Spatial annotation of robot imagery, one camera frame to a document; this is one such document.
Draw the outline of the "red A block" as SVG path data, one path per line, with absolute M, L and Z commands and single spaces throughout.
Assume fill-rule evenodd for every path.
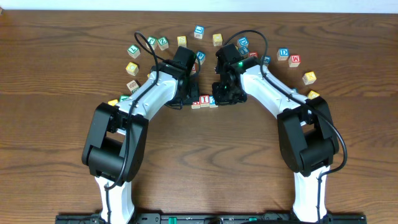
M 199 109 L 199 108 L 201 108 L 201 104 L 199 101 L 192 103 L 192 109 Z

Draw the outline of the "red I block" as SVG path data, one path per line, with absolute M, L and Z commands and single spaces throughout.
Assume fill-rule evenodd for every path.
M 206 108 L 210 106 L 210 96 L 209 95 L 201 95 L 200 96 L 200 106 L 202 108 Z

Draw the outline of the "blue 2 block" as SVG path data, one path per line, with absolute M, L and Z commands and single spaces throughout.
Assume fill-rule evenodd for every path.
M 216 104 L 216 101 L 215 101 L 215 99 L 214 99 L 214 97 L 212 96 L 212 95 L 210 95 L 209 96 L 209 105 L 210 105 L 210 108 L 217 108 L 218 107 L 218 105 Z

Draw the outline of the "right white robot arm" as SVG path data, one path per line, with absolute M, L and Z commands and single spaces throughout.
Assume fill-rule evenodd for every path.
M 301 222 L 315 223 L 326 215 L 326 173 L 338 153 L 327 102 L 309 99 L 284 85 L 257 57 L 245 58 L 233 44 L 216 52 L 215 72 L 220 81 L 212 85 L 219 106 L 257 99 L 277 120 L 280 153 L 294 172 L 293 213 Z

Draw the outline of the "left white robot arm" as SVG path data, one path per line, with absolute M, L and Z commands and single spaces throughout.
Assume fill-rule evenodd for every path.
M 95 109 L 82 163 L 101 191 L 103 223 L 129 223 L 134 214 L 132 180 L 142 164 L 149 121 L 164 105 L 182 109 L 198 101 L 198 85 L 191 76 L 194 51 L 179 47 L 171 60 L 157 62 L 148 80 L 130 97 Z

